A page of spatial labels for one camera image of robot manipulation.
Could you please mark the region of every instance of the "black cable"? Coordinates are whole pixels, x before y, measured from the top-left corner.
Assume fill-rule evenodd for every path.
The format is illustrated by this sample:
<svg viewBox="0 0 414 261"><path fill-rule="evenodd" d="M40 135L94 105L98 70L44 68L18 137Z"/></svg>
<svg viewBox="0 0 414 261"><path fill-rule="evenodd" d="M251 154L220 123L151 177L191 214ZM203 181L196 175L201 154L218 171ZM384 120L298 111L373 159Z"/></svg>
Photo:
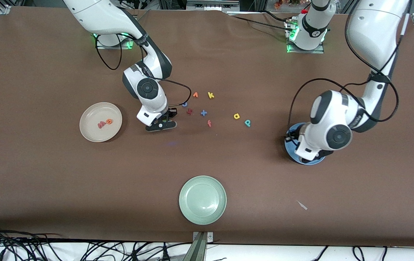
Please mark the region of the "black cable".
<svg viewBox="0 0 414 261"><path fill-rule="evenodd" d="M56 251L54 250L54 248L51 246L51 243L49 243L49 238L47 237L46 234L44 234L44 237L46 238L46 243L48 244L49 248L51 249L51 251L54 253L54 255L56 256L57 259L59 259L59 261L62 261L62 259L57 255Z"/></svg>
<svg viewBox="0 0 414 261"><path fill-rule="evenodd" d="M118 249L113 249L113 248L109 248L108 246L99 246L99 247L101 247L101 248L106 248L106 249L110 249L110 250L113 250L113 251L116 251L116 252L118 252L118 253L120 253L120 254L122 254L122 255L124 255L124 256L131 256L130 254L126 254L125 253L125 245L124 244L122 244L121 246L123 246L123 251L120 251L120 250L118 250Z"/></svg>
<svg viewBox="0 0 414 261"><path fill-rule="evenodd" d="M102 58L101 53L99 52L99 48L97 47L97 40L98 40L99 36L101 36L101 35L98 35L98 36L94 36L94 35L93 35L93 37L94 37L94 41L95 41L95 48L96 48L97 54L98 54L98 55L99 55L99 57L101 58L101 61L105 64L105 66L107 66L107 68L109 68L109 69L111 69L111 70L116 70L116 69L118 69L118 68L119 68L119 66L120 66L120 64L121 64L121 57L122 57L122 55L123 55L123 51L122 51L122 49L121 49L121 40L120 40L120 37L116 34L116 36L117 36L117 38L118 38L118 44L119 44L119 46L120 46L120 59L119 59L119 61L118 61L117 66L116 66L115 68L112 68L112 67L110 67L110 66L109 66L109 65L108 65L108 64L104 61L104 58Z"/></svg>
<svg viewBox="0 0 414 261"><path fill-rule="evenodd" d="M347 43L347 46L348 46L348 48L350 49L350 51L360 60L360 61L362 61L362 63L364 63L364 64L366 64L367 66L369 66L371 69L373 69L374 71L376 71L376 73L379 73L380 75L382 75L382 76L385 76L381 71L382 71L382 69L384 69L385 68L385 66L389 63L389 61L391 60L391 58L397 53L397 50L398 50L398 47L399 47L399 45L400 45L400 43L401 43L401 39L402 39L402 35L400 36L400 38L399 38L399 41L397 42L397 46L395 47L395 49L394 49L394 51L392 52L392 54L390 55L390 58L387 60L387 62L386 62L386 64L382 67L382 69L377 69L377 68L375 68L374 66L372 66L372 64L370 64L370 63L368 63L365 59L363 59L354 49L353 49L353 47L351 46L351 43L350 43L350 41L349 41L349 38L348 38L348 27L349 27L349 23L350 23L350 21L351 21L351 17L352 17L352 11L353 10L355 10L356 9L356 6L358 5L358 3L359 3L359 0L357 0L356 1L356 3L355 3L355 5L354 5L354 7L352 8L352 10L350 11L350 14L348 15L348 17L347 17L347 20L346 20L346 25L345 25L345 30L344 30L344 36L345 36L345 38L346 38L346 43ZM409 10L410 10L410 8L411 8L411 0L409 1L409 3L408 3L408 8L407 8L407 12L409 12Z"/></svg>
<svg viewBox="0 0 414 261"><path fill-rule="evenodd" d="M184 244L192 244L192 243L178 243L178 244L174 244L174 245L171 245L171 246L167 246L167 249L168 249L168 248L175 247L175 246L184 245ZM149 261L149 260L150 260L151 258L153 258L156 254L158 254L158 253L160 253L160 252L162 252L162 251L163 251L163 249L162 249L162 250L159 250L159 251L157 251L157 252L155 252L152 256L149 256L148 258L144 259L144 261Z"/></svg>
<svg viewBox="0 0 414 261"><path fill-rule="evenodd" d="M139 252L139 251L141 251L145 246L147 246L148 244L150 244L150 243L144 243L142 246L140 246L140 247L138 247L138 249L136 249L136 252Z"/></svg>
<svg viewBox="0 0 414 261"><path fill-rule="evenodd" d="M115 251L117 251L117 252L119 252L119 253L121 253L122 254L122 256L121 256L121 261L124 261L124 259L125 259L125 255L126 255L126 250L125 250L125 245L124 244L122 244L121 245L121 247L123 248L123 252L121 252L121 251L118 251L116 248L115 248Z"/></svg>
<svg viewBox="0 0 414 261"><path fill-rule="evenodd" d="M144 48L142 48L142 46L139 46L139 49L141 50L141 61L142 61L144 60L144 52L146 52L146 55L147 55L147 51Z"/></svg>
<svg viewBox="0 0 414 261"><path fill-rule="evenodd" d="M113 257L113 258L114 258L114 261L117 261L117 259L115 258L115 256L114 256L114 255L112 255L112 254L105 254L105 255L103 255L103 256L99 256L98 258L93 259L93 261L99 261L99 258L103 258L103 257L107 257L107 256L111 256L111 257Z"/></svg>
<svg viewBox="0 0 414 261"><path fill-rule="evenodd" d="M9 247L12 247L13 248L13 246L19 246L19 247L21 247L21 248L23 248L25 250L28 259L32 259L34 261L37 261L36 256L28 248L26 248L25 245L21 244L18 240L14 239L14 238L5 237L5 236L0 236L0 239L4 239L3 244L1 244L1 242L0 242L0 246L4 247L5 249L7 249L11 253L13 253L20 260L23 261L23 259L15 252L15 250L14 249L10 249Z"/></svg>
<svg viewBox="0 0 414 261"><path fill-rule="evenodd" d="M365 85L367 83L369 83L369 81L365 81L365 82L362 82L362 83L349 83L349 84L344 85L344 87L347 87L349 85L361 86L361 85Z"/></svg>
<svg viewBox="0 0 414 261"><path fill-rule="evenodd" d="M187 97L187 99L183 103L171 104L171 105L169 105L169 107L181 106L181 105L187 103L189 101L189 99L191 98L192 90L189 88L189 86L184 85L184 84L181 84L181 83L178 83L176 81L168 80L168 79L155 78L155 77L151 77L151 78L152 79L155 79L155 80L159 80L159 81L165 81L165 82L169 82L169 83L172 83L172 84L177 84L177 85L182 86L182 87L185 87L186 89L189 90L189 96Z"/></svg>
<svg viewBox="0 0 414 261"><path fill-rule="evenodd" d="M94 245L93 247L91 247L91 248L88 248L87 250L86 250L86 252L83 254L83 256L81 257L81 259L80 259L80 261L85 261L86 260L86 258L91 254L91 253L93 253L94 251L96 251L100 246L102 246L102 245L99 245L99 243L98 244L96 244L96 245Z"/></svg>
<svg viewBox="0 0 414 261"><path fill-rule="evenodd" d="M370 119L370 120L372 120L372 121L374 121L374 122L385 122L385 121L388 121L388 120L390 120L393 116L394 116L394 114L397 112L397 109L398 109L398 92L397 92L397 89L395 88L395 86L394 86L394 84L392 84L392 83L389 83L389 84L391 84L391 86L392 86L392 90L394 91L394 94L395 94L395 98L396 98L396 103L395 103L395 108L394 108L394 110L392 111L392 113L388 116L388 117L386 117L385 119L382 119L382 120L379 120L379 119L376 119L376 118L374 118L374 117L372 117L371 116L371 114L369 114L365 109L364 109L364 105L360 102L360 100L359 100L359 98L358 97L356 97L354 94L352 94L351 93L351 91L349 91L347 88L345 88L344 86L342 86L341 84L339 84L338 82L336 82L336 81L333 81L333 80L331 80L331 79L327 79L327 78L316 78L316 79L312 79L312 80L310 80L310 81L307 81L306 83L304 83L299 89L298 89L298 91L297 91L297 93L295 94L295 96L294 96L294 99L293 99L293 101L292 101L292 104L291 104L291 109L292 109L292 106L293 106L293 103L294 103L294 101L295 101L295 98L297 97L297 94L300 92L300 90L305 86L305 85L307 85L307 84L309 84L309 83L311 83L312 81L327 81L327 82L330 82L330 83L333 83L333 84L335 84L335 85L337 85L337 86L339 86L341 89L343 89L344 91L346 91L350 96L352 96L352 98L356 101L356 103L358 103L358 105L361 107L361 108L363 108L363 113Z"/></svg>
<svg viewBox="0 0 414 261"><path fill-rule="evenodd" d="M16 239L8 237L7 233L18 233L18 234L21 234L21 235L29 235L29 236L33 236L36 240L38 240L38 237L35 234L27 233L27 232L20 232L20 231L15 231L15 230L0 230L0 239L4 240L5 249L12 252L16 257L18 256L17 253L15 253L14 250L9 249L8 245L5 244L5 241L9 241L10 243L14 243L14 245L16 244L16 245L20 246L21 248L23 248L26 251L28 258L31 256L33 258L33 260L36 260L36 256L33 253L31 253L30 250L25 245L21 244Z"/></svg>
<svg viewBox="0 0 414 261"><path fill-rule="evenodd" d="M321 257L323 256L324 252L326 251L326 249L329 248L329 246L325 246L323 248L323 250L319 253L319 256L316 259L313 259L313 261L319 261L321 259Z"/></svg>
<svg viewBox="0 0 414 261"><path fill-rule="evenodd" d="M2 230L0 230L0 235L1 235L2 233L6 234L6 235L7 235L7 233L17 233L17 234L20 234L20 235L31 236L32 238L34 238L34 239L38 242L38 245L35 245L35 244L33 243L33 246L35 246L35 248L36 248L36 250L38 251L38 253L40 254L41 258L42 258L43 260L46 260L46 261L47 261L47 258L46 258L46 254L45 254L44 248L43 248L43 246L42 246L41 242L39 241L39 237L38 237L38 235L44 236L44 237L45 237L45 239L46 239L46 242L48 243L49 247L51 248L51 250L53 251L53 253L55 254L55 256L56 256L56 257L57 257L60 261L62 261L62 260L61 260L61 258L60 258L60 257L57 255L57 253L55 252L55 250L54 250L54 249L51 247L51 245L49 244L48 239L47 239L47 235L46 235L45 233L43 233L43 234L35 234L35 233L28 233L28 232L16 231L16 230L6 230L6 229L2 229Z"/></svg>
<svg viewBox="0 0 414 261"><path fill-rule="evenodd" d="M156 250L157 248L163 248L163 247L162 247L162 246L156 246L155 248L151 248L151 249L146 250L146 251L144 251L144 252L142 252L142 253L138 253L138 256L141 256L141 255L143 255L143 254L147 254L147 253L149 253L149 252L152 252L152 251Z"/></svg>
<svg viewBox="0 0 414 261"><path fill-rule="evenodd" d="M86 255L86 253L88 253L88 251L90 250L89 249L89 247L91 246L91 243L88 243L88 247L86 248L86 251L85 251L85 253L83 254L83 256L81 256L81 258L80 258L80 261L82 261L82 260L84 260L85 259L85 257L84 257L84 255Z"/></svg>
<svg viewBox="0 0 414 261"><path fill-rule="evenodd" d="M245 21L249 21L249 22L252 22L252 23L260 24L260 25L266 25L266 26L269 26L269 27L272 27L272 28L279 28L279 29L286 30L286 31L292 31L291 28L283 28L281 26L265 24L265 23L262 23L262 22L250 20L250 19L247 19L247 18L237 17L237 16L233 16L233 17L235 17L237 19L240 19L240 20L245 20Z"/></svg>
<svg viewBox="0 0 414 261"><path fill-rule="evenodd" d="M304 83L302 86L300 86L300 88L297 90L297 92L295 93L292 102L291 102L291 108L289 109L289 117L288 117L288 129L290 129L291 127L291 116L292 116L292 109L293 109L293 104L295 103L295 99L297 98L298 94L300 93L300 91L303 89L303 87L305 87L307 84L317 81L316 79L311 79L309 81L307 81L306 83Z"/></svg>
<svg viewBox="0 0 414 261"><path fill-rule="evenodd" d="M274 19L276 19L276 20L278 20L278 21L281 21L281 22L285 22L287 19L292 18L292 16L291 16L291 17L287 17L287 18L279 18L279 17L275 16L273 13L271 13L270 11L267 11L267 10L260 10L260 11L258 11L258 13L267 13L267 14L269 14L271 17L273 17Z"/></svg>
<svg viewBox="0 0 414 261"><path fill-rule="evenodd" d="M15 249L12 247L12 249L9 249L8 246L5 246L5 249L7 249L9 252L13 253L13 256L15 257L15 261L17 261L17 258L20 259L20 261L25 261L23 258L20 257L19 254L15 251Z"/></svg>
<svg viewBox="0 0 414 261"><path fill-rule="evenodd" d="M361 259L359 259L358 256L355 254L355 249L356 248L358 248L359 251L360 251L360 253L361 253ZM361 248L359 246L353 246L352 247L352 253L353 253L353 256L356 258L356 260L358 260L358 261L364 261L363 251L361 250Z"/></svg>
<svg viewBox="0 0 414 261"><path fill-rule="evenodd" d="M118 246L118 245L121 245L121 244L123 244L123 242L120 242L120 243L116 243L116 244L114 244L114 246L112 246L111 248L106 249L106 251L102 252L102 253L101 253L98 257L96 257L93 261L97 261L97 260L99 260L100 258L102 258L102 257L104 257L104 256L108 256L108 255L105 255L105 253L107 253L108 251L110 251L110 250L111 250L111 249L113 249L114 247L116 247L116 246Z"/></svg>
<svg viewBox="0 0 414 261"><path fill-rule="evenodd" d="M32 243L32 244L28 244L28 245L26 245L27 247L29 247L30 248L30 250L31 250L31 252L34 254L35 253L35 251L38 251L38 246L37 245L35 245L34 243ZM41 256L41 258L43 259L43 260L46 260L47 258L44 258L43 257L43 255L41 254L41 252L40 251L38 251L38 253L39 253L39 255Z"/></svg>
<svg viewBox="0 0 414 261"><path fill-rule="evenodd" d="M387 246L384 246L384 253L382 254L382 259L381 259L381 261L384 261L384 259L385 259L385 255L387 255Z"/></svg>
<svg viewBox="0 0 414 261"><path fill-rule="evenodd" d="M163 243L162 261L171 261L170 255L168 254L168 251L167 251L167 244L165 242Z"/></svg>
<svg viewBox="0 0 414 261"><path fill-rule="evenodd" d="M9 249L8 248L8 246L7 245L2 245L1 244L1 239L0 239L0 247L4 247L4 249L6 249L6 250L8 250L9 252L11 252L11 253L13 253L14 254L14 258L15 258L15 261L17 261L17 257L18 258L20 258L20 256L17 254L17 253L15 253L15 250L14 249Z"/></svg>
<svg viewBox="0 0 414 261"><path fill-rule="evenodd" d="M397 46L395 46L395 49L392 52L392 54L390 55L389 59L387 60L387 62L384 64L384 66L382 66L382 68L379 71L384 70L384 68L387 66L387 64L389 64L390 60L394 57L394 55L397 54L398 48L400 47L400 44L402 43L402 39L403 39L403 35L400 35L400 38L398 39L398 42L397 42Z"/></svg>

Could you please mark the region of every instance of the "brown table surface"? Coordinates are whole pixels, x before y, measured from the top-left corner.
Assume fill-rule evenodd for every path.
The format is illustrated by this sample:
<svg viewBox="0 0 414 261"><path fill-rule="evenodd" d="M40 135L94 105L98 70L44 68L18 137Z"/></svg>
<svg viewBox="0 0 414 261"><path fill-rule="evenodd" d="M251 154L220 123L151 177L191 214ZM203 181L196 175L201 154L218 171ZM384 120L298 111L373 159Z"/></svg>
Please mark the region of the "brown table surface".
<svg viewBox="0 0 414 261"><path fill-rule="evenodd" d="M141 24L171 59L170 79L199 93L189 101L193 115L179 108L176 129L148 133L136 119L141 104L121 82L139 48L124 51L111 71L67 9L13 7L0 17L0 228L83 239L189 241L203 230L222 243L414 245L414 25L394 72L400 107L392 120L356 133L316 166L283 152L301 84L368 75L346 46L345 20L333 18L325 54L308 55L286 53L279 29L221 12L147 13ZM119 50L103 56L114 66ZM187 97L182 87L162 86L170 103ZM329 88L304 89L292 122L308 121L313 99ZM102 101L121 109L124 124L110 141L89 142L78 122ZM218 179L228 197L223 216L207 226L187 221L178 205L182 185L197 175Z"/></svg>

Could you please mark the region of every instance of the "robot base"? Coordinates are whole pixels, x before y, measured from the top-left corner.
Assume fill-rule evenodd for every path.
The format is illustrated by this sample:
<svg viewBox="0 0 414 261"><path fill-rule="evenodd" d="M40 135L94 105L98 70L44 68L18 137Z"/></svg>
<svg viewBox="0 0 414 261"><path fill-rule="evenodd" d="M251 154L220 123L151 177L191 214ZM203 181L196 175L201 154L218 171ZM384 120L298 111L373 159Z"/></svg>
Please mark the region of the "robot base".
<svg viewBox="0 0 414 261"><path fill-rule="evenodd" d="M119 50L120 44L118 39L121 41L122 50L129 50L133 48L134 42L130 38L125 38L121 35L108 34L99 36L97 40L97 49Z"/></svg>
<svg viewBox="0 0 414 261"><path fill-rule="evenodd" d="M303 125L305 123L298 123L298 124L294 124L292 127L290 127L290 129L288 129L288 131L286 132L286 134L289 134L289 132L295 131L298 127L300 127L301 125ZM321 159L317 159L317 160L312 160L310 162L303 162L302 158L300 156L298 156L297 154L295 154L295 149L296 146L294 144L294 142L285 142L284 146L286 147L286 151L288 152L289 156L297 163L300 163L302 165L315 165L320 163L325 157L322 157Z"/></svg>
<svg viewBox="0 0 414 261"><path fill-rule="evenodd" d="M323 44L320 43L316 49L313 50L303 50L298 48L289 38L287 39L287 48L288 53L324 53Z"/></svg>
<svg viewBox="0 0 414 261"><path fill-rule="evenodd" d="M146 131L148 132L157 132L163 131L164 129L173 129L176 128L177 123L170 120L171 118L177 115L177 109L171 108L168 109L165 114L158 118L151 126L146 126Z"/></svg>

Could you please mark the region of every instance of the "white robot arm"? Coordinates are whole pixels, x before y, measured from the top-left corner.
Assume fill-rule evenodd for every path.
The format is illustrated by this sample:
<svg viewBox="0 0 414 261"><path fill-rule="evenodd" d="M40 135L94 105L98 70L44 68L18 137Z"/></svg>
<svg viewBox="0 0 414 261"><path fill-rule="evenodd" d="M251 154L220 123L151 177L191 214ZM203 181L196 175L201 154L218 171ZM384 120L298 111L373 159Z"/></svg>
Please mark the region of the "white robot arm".
<svg viewBox="0 0 414 261"><path fill-rule="evenodd" d="M290 34L291 40L298 48L313 50L323 41L327 26L336 13L334 0L312 0L308 13L301 13L297 20L295 33Z"/></svg>
<svg viewBox="0 0 414 261"><path fill-rule="evenodd" d="M390 58L396 51L397 28L408 5L409 0L359 1L349 23L348 39L357 52L385 76L371 71L364 94L358 98L362 106L352 96L337 91L326 91L315 99L311 121L301 124L291 137L299 141L295 154L301 157L301 163L347 147L352 131L365 132L376 125L366 113L379 119L394 65L394 59Z"/></svg>
<svg viewBox="0 0 414 261"><path fill-rule="evenodd" d="M170 76L172 63L137 20L126 10L113 5L110 0L64 0L64 3L90 33L128 33L134 38L136 45L144 48L147 56L124 71L124 86L134 98L141 101L142 107L137 118L148 126L148 131L176 127L176 123L172 121L164 121L152 127L160 117L169 113L167 97L157 79Z"/></svg>

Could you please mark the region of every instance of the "small paper scrap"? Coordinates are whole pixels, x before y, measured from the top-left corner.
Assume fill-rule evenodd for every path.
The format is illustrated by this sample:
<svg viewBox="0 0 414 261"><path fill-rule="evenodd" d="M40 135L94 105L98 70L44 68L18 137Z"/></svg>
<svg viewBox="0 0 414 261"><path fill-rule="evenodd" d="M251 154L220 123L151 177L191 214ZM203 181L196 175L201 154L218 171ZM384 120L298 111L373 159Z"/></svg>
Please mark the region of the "small paper scrap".
<svg viewBox="0 0 414 261"><path fill-rule="evenodd" d="M305 207L305 205L304 204L302 204L302 203L300 203L298 200L297 200L297 202L299 203L299 205L304 209L304 210L307 210L308 208L307 207Z"/></svg>

